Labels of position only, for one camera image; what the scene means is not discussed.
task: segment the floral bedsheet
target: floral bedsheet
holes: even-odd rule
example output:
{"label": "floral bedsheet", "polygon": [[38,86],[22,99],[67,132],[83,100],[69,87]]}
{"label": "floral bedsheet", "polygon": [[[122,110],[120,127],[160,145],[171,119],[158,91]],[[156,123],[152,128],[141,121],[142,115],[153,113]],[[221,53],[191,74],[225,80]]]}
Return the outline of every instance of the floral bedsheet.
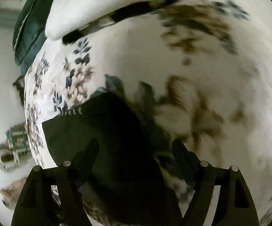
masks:
{"label": "floral bedsheet", "polygon": [[[174,138],[213,166],[238,166],[260,225],[271,221],[270,0],[179,0],[71,45],[47,40],[25,77],[26,125],[37,164],[56,166],[42,122],[107,91],[124,98],[146,126],[152,155],[182,212],[193,192],[171,154]],[[84,201],[84,207],[96,221],[116,224],[94,205]]]}

